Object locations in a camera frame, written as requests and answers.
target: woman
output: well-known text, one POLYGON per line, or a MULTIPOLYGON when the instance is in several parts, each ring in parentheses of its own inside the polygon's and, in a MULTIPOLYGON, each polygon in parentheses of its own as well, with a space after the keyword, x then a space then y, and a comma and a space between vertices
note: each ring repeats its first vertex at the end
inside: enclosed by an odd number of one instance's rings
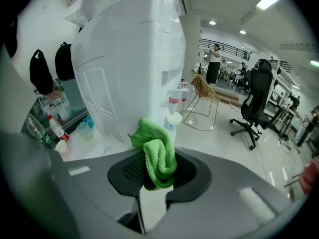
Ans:
POLYGON ((208 84, 215 85, 220 66, 220 48, 218 44, 214 45, 214 50, 209 50, 210 63, 206 74, 206 81, 208 84))

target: white wall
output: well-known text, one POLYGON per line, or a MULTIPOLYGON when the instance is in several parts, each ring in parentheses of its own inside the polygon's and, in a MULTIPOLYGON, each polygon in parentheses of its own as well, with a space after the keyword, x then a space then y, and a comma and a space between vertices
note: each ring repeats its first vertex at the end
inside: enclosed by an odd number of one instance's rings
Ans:
POLYGON ((300 105, 297 108, 297 112, 304 118, 305 115, 311 116, 310 111, 314 109, 315 106, 319 106, 319 93, 317 92, 301 92, 297 91, 296 97, 300 96, 300 105))
POLYGON ((179 18, 186 41, 184 68, 181 77, 182 79, 185 79, 185 81, 191 82, 191 69, 195 68, 198 61, 200 18, 199 16, 190 14, 180 16, 179 18))
POLYGON ((52 78, 57 78, 54 58, 63 42, 72 43, 79 27, 67 21, 65 16, 76 11, 81 0, 31 0, 18 16, 17 52, 12 62, 29 87, 30 59, 40 49, 46 59, 52 78))

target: water bottle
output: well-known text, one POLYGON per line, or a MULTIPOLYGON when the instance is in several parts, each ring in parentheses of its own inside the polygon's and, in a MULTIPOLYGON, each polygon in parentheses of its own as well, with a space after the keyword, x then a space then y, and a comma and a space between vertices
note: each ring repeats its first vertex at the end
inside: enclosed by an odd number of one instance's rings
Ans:
POLYGON ((25 124, 33 137, 43 143, 46 147, 53 147, 52 138, 48 135, 41 123, 32 114, 28 114, 25 120, 25 124))

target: white pillar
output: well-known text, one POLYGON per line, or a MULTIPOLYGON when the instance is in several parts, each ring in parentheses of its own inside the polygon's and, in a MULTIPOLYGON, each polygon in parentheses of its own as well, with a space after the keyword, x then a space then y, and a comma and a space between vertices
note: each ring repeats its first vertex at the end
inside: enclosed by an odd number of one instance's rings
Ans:
POLYGON ((197 56, 200 34, 200 17, 186 14, 184 16, 180 16, 179 18, 183 27, 186 42, 184 68, 181 77, 182 79, 185 79, 185 81, 191 82, 191 69, 195 68, 195 65, 198 61, 197 56))

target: water dispenser body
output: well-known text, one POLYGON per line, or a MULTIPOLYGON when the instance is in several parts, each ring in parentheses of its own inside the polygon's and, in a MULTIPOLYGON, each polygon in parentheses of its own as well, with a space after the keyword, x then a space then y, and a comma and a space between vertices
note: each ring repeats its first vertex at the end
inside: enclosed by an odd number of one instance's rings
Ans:
POLYGON ((82 99, 101 134, 130 145, 146 117, 164 126, 185 39, 169 0, 119 0, 85 25, 71 46, 82 99))

